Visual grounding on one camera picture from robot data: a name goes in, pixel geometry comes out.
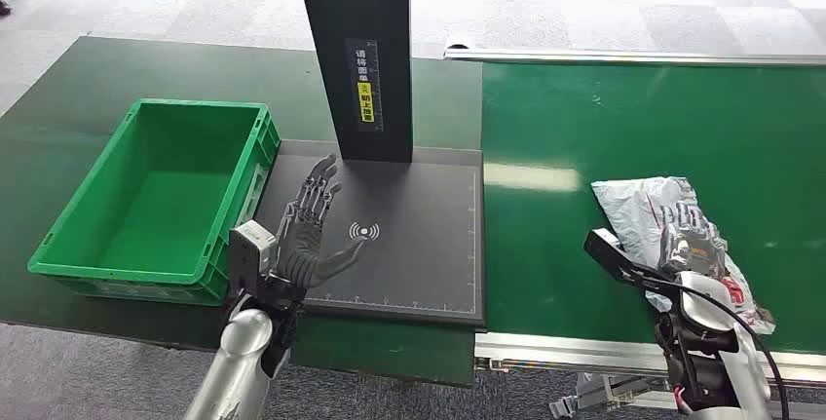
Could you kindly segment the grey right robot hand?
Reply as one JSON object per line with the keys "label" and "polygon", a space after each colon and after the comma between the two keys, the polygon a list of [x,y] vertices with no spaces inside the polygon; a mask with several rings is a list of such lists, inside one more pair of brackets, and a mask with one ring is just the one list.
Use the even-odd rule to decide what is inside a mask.
{"label": "grey right robot hand", "polygon": [[705,218],[697,226],[688,222],[667,223],[660,235],[657,268],[668,277],[694,271],[720,280],[727,275],[727,246],[717,227]]}

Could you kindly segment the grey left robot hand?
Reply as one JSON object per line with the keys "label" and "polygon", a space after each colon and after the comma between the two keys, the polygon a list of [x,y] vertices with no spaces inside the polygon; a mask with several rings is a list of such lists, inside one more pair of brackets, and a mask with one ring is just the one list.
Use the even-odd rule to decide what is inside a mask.
{"label": "grey left robot hand", "polygon": [[328,255],[321,253],[324,223],[339,183],[336,156],[321,158],[301,183],[294,200],[287,203],[279,226],[275,274],[296,286],[313,288],[354,266],[369,239],[356,236],[347,246]]}

